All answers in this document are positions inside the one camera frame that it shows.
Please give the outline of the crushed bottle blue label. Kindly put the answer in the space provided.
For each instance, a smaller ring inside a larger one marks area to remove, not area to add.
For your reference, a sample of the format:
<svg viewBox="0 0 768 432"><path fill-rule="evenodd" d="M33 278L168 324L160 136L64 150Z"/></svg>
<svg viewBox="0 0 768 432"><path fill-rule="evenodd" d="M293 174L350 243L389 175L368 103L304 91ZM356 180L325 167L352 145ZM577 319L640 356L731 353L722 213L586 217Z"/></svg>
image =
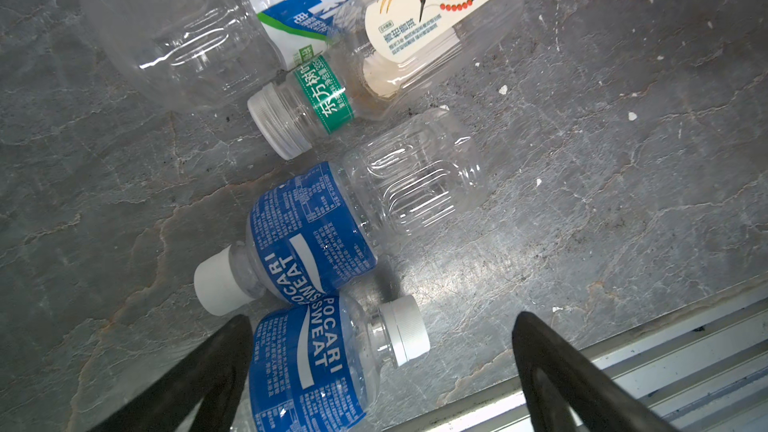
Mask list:
<svg viewBox="0 0 768 432"><path fill-rule="evenodd" d="M367 312L337 293L256 326L234 431L349 431L379 394L381 372L431 348L412 296Z"/></svg>

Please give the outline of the clear bottle blue label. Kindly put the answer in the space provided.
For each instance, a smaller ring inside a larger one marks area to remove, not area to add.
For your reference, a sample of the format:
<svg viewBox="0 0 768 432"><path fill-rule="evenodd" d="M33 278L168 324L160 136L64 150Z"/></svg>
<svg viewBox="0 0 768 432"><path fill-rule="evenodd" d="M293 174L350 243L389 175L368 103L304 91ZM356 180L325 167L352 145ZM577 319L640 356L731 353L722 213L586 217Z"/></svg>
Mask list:
<svg viewBox="0 0 768 432"><path fill-rule="evenodd" d="M453 225L487 195L469 128L431 109L263 193L244 239L197 267L196 296L216 316L266 294L317 301L374 270L385 248Z"/></svg>

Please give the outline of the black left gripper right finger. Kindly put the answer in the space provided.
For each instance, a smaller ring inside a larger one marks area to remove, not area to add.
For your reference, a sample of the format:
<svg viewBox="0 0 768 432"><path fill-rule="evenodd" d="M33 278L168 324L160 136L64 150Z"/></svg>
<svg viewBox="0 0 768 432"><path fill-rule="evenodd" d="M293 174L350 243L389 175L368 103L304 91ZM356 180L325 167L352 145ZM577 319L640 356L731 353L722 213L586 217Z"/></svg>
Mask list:
<svg viewBox="0 0 768 432"><path fill-rule="evenodd" d="M574 415L590 431L673 431L538 316L520 313L513 352L533 429L575 431Z"/></svg>

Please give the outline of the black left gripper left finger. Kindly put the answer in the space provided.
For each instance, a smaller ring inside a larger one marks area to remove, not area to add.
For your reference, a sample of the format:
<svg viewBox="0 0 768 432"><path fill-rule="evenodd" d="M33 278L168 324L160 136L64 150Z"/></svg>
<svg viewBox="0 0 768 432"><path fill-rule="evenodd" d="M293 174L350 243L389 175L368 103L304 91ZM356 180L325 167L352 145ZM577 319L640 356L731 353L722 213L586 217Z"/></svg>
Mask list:
<svg viewBox="0 0 768 432"><path fill-rule="evenodd" d="M231 318L95 431L175 431L195 412L192 431L228 431L253 352L248 317Z"/></svg>

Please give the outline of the clear bottle white barcode label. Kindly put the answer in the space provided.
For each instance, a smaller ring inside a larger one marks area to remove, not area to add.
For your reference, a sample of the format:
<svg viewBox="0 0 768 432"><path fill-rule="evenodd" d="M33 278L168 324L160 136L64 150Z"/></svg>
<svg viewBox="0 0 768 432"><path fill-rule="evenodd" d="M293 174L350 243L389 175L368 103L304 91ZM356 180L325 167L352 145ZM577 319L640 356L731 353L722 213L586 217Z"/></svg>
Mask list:
<svg viewBox="0 0 768 432"><path fill-rule="evenodd" d="M322 53L349 0L81 0L112 64L147 98L214 110Z"/></svg>

